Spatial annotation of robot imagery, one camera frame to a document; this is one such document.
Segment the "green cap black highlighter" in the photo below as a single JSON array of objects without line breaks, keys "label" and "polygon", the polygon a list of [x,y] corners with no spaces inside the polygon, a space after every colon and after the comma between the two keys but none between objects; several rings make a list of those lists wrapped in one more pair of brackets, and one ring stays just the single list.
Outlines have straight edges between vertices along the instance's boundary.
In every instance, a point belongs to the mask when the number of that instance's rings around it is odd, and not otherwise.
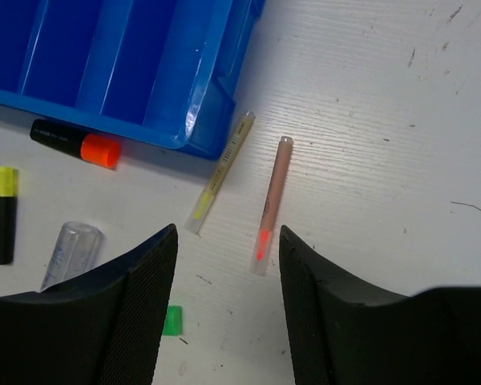
[{"label": "green cap black highlighter", "polygon": [[183,324],[183,308],[181,306],[169,306],[164,321],[163,335],[182,335]]}]

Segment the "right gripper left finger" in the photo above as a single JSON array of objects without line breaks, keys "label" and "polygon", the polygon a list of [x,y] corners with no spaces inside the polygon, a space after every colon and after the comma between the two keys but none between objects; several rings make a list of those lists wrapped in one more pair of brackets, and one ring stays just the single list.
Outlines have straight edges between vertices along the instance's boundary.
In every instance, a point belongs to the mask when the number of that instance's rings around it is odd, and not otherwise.
[{"label": "right gripper left finger", "polygon": [[0,297],[0,384],[151,383],[177,254],[168,225],[76,278]]}]

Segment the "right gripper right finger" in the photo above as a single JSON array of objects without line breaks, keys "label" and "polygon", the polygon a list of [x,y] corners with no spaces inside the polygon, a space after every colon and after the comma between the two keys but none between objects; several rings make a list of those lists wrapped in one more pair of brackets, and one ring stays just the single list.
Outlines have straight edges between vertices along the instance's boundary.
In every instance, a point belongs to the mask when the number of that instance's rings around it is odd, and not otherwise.
[{"label": "right gripper right finger", "polygon": [[296,383],[481,384],[481,286],[396,294],[287,226],[279,264]]}]

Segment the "clear blue-tip glue pen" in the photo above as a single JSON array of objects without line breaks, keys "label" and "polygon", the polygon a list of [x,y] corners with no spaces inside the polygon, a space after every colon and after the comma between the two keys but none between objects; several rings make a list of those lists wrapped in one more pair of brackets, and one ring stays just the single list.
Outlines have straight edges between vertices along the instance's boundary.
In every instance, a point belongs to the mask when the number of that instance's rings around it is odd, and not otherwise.
[{"label": "clear blue-tip glue pen", "polygon": [[92,269],[102,243],[103,234],[94,226],[77,221],[63,224],[40,290],[44,291]]}]

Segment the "yellow cap black highlighter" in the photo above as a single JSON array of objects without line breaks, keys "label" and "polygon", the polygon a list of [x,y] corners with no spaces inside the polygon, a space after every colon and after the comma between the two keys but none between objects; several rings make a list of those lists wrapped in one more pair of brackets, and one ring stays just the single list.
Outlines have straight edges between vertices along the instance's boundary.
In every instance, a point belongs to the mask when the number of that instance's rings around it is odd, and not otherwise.
[{"label": "yellow cap black highlighter", "polygon": [[14,260],[18,207],[18,170],[0,166],[0,265]]}]

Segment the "orange cap black highlighter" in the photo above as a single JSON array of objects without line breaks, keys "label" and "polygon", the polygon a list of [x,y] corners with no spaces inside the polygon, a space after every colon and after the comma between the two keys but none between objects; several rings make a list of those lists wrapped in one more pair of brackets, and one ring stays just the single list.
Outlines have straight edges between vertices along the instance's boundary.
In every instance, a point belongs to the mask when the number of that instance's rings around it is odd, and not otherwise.
[{"label": "orange cap black highlighter", "polygon": [[114,169],[119,161],[121,147],[118,141],[49,120],[35,120],[30,128],[30,138],[101,167]]}]

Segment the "thin yellow highlighter pen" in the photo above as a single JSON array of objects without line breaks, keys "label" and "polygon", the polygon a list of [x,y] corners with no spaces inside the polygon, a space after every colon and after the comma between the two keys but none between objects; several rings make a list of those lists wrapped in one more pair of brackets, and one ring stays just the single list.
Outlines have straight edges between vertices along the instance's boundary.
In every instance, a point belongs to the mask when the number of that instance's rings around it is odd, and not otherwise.
[{"label": "thin yellow highlighter pen", "polygon": [[190,233],[198,235],[210,208],[219,192],[224,179],[232,167],[237,154],[239,153],[242,144],[244,143],[248,133],[253,127],[256,119],[252,111],[247,111],[239,120],[236,127],[232,130],[232,135],[229,142],[224,148],[220,159],[218,160],[211,177],[204,186],[197,202],[195,203],[192,212],[190,213],[184,227]]}]

